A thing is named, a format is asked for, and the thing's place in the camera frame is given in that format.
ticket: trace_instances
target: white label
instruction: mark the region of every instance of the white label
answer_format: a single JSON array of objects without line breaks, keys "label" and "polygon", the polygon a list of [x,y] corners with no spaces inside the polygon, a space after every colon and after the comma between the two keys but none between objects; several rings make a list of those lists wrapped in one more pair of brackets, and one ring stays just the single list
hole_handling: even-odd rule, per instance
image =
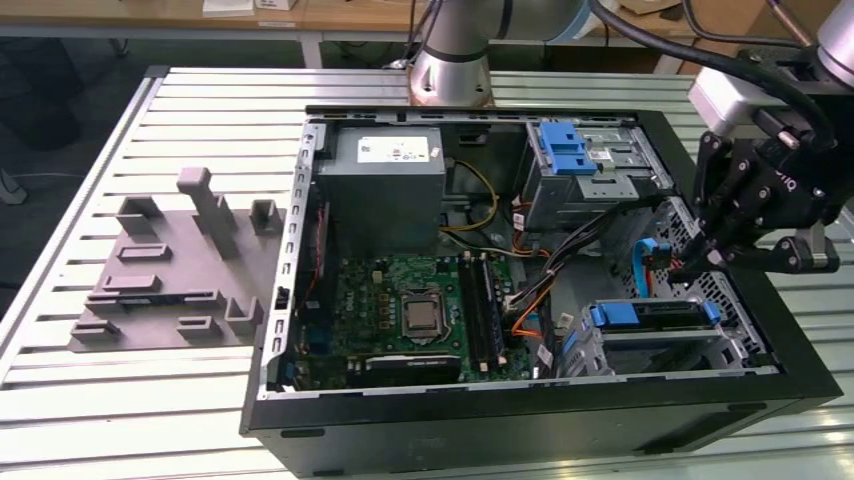
[{"label": "white label", "polygon": [[255,6],[258,8],[273,8],[275,10],[290,10],[294,3],[293,0],[255,0]]},{"label": "white label", "polygon": [[525,232],[525,215],[521,213],[513,214],[513,228]]},{"label": "white label", "polygon": [[294,22],[258,22],[259,27],[273,27],[273,28],[297,28],[297,23]]},{"label": "white label", "polygon": [[540,344],[540,348],[537,349],[537,356],[544,361],[546,366],[552,368],[552,361],[554,360],[554,355],[546,348],[546,345],[544,345],[542,343]]},{"label": "white label", "polygon": [[362,137],[359,163],[413,163],[430,161],[427,137]]},{"label": "white label", "polygon": [[562,313],[561,318],[558,318],[558,321],[556,322],[556,328],[570,328],[570,323],[574,318],[576,317],[569,313]]},{"label": "white label", "polygon": [[592,148],[588,156],[592,160],[613,160],[612,151],[608,148]]}]

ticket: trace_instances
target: slotted metal surface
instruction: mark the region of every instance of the slotted metal surface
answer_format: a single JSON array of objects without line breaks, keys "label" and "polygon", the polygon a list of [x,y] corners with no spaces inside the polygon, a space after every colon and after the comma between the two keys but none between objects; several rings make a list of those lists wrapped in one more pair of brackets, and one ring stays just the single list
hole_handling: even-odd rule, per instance
[{"label": "slotted metal surface", "polygon": [[[690,78],[497,73],[499,106],[662,110],[697,153],[704,131],[686,100]],[[282,479],[290,475],[238,435],[249,347],[76,355],[68,332],[113,248],[127,194],[163,209],[190,208],[175,174],[215,173],[234,208],[254,198],[287,206],[307,104],[406,104],[398,73],[173,69],[146,79],[105,153],[0,323],[0,479]],[[832,276],[774,275],[846,396],[821,410],[776,418],[700,452],[411,473],[401,478],[633,479],[854,476],[854,248],[830,229],[846,265]],[[509,441],[513,432],[507,432]]]}]

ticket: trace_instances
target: table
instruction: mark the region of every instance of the table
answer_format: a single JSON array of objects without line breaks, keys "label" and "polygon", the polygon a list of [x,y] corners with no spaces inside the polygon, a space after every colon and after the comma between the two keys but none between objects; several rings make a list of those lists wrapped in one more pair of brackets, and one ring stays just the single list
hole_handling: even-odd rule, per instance
[{"label": "table", "polygon": [[[419,0],[423,9],[427,2]],[[158,38],[194,40],[294,40],[307,68],[322,68],[323,41],[405,42],[410,0],[301,0],[290,11],[257,9],[251,17],[205,18],[203,0],[3,0],[0,35],[30,37]],[[692,44],[685,20],[657,14],[621,15],[674,41]],[[610,44],[640,47],[617,34]],[[501,41],[537,44],[542,42]],[[605,30],[561,45],[602,46]],[[657,73],[677,73],[682,62],[662,57]]]},{"label": "table", "polygon": [[[686,100],[690,83],[685,76],[493,75],[499,106],[662,110],[696,155],[705,128]],[[211,187],[226,194],[233,208],[271,197],[287,208],[305,106],[406,102],[399,72],[174,68],[169,75],[143,80],[0,322],[0,471],[8,470],[0,480],[290,478],[259,443],[238,435],[251,347],[78,355],[66,349],[70,329],[121,230],[113,215],[126,195],[151,194],[163,209],[190,208],[177,191],[175,174],[185,166],[205,166],[215,173]],[[629,478],[626,471],[633,480],[850,478],[850,228],[846,211],[829,228],[845,263],[838,274],[773,277],[846,392],[825,408],[774,418],[693,455],[394,478],[622,479]]]}]

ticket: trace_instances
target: expansion slot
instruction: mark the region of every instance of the expansion slot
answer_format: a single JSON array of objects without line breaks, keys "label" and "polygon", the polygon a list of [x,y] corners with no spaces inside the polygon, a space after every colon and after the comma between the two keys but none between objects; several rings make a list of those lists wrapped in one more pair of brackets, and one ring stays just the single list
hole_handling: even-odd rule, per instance
[{"label": "expansion slot", "polygon": [[481,372],[489,372],[490,367],[503,365],[507,360],[501,310],[486,256],[462,256],[458,267],[471,365]]}]

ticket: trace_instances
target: motherboard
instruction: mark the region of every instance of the motherboard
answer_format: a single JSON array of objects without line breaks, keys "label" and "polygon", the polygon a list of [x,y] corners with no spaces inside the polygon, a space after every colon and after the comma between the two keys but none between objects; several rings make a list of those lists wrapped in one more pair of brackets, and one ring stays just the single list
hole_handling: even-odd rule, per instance
[{"label": "motherboard", "polygon": [[306,326],[311,388],[359,386],[371,372],[383,386],[405,385],[429,369],[451,383],[530,378],[525,343],[505,344],[503,256],[347,258],[335,292],[334,321]]}]

